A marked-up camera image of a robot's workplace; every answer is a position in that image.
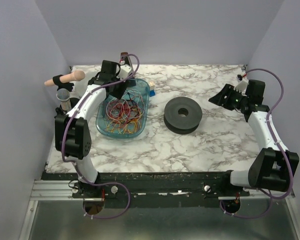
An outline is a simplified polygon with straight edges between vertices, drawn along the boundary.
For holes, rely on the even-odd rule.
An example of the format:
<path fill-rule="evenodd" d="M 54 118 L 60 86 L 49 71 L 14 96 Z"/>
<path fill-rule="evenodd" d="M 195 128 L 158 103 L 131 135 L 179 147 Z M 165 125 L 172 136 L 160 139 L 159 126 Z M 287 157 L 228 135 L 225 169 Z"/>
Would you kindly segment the dark grey cable spool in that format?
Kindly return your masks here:
<path fill-rule="evenodd" d="M 179 96 L 167 102 L 164 107 L 163 120 L 166 127 L 173 133 L 187 135 L 198 128 L 202 116 L 202 108 L 195 100 Z"/>

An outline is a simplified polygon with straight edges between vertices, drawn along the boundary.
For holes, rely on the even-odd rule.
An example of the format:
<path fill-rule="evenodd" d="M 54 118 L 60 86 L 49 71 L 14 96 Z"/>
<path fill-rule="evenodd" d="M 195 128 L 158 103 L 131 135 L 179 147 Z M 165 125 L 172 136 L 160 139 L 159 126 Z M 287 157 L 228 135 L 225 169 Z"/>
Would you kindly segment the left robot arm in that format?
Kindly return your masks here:
<path fill-rule="evenodd" d="M 68 113 L 55 117 L 55 148 L 65 163 L 72 163 L 83 183 L 94 184 L 98 178 L 89 156 L 92 146 L 89 121 L 108 96 L 117 99 L 123 96 L 132 76 L 133 68 L 124 61 L 104 60 L 78 103 Z"/>

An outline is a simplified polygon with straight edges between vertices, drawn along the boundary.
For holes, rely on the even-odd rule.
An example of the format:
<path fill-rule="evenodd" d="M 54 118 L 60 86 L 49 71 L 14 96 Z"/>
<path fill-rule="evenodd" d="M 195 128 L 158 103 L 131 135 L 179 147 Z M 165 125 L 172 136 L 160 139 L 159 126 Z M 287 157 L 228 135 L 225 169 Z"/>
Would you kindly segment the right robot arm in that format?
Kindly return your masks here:
<path fill-rule="evenodd" d="M 238 87 L 245 87 L 242 92 Z M 227 110 L 238 110 L 251 127 L 259 154 L 248 170 L 234 170 L 229 182 L 236 187 L 287 192 L 299 164 L 299 156 L 282 143 L 273 124 L 270 108 L 263 104 L 266 84 L 260 80 L 226 84 L 208 101 Z"/>

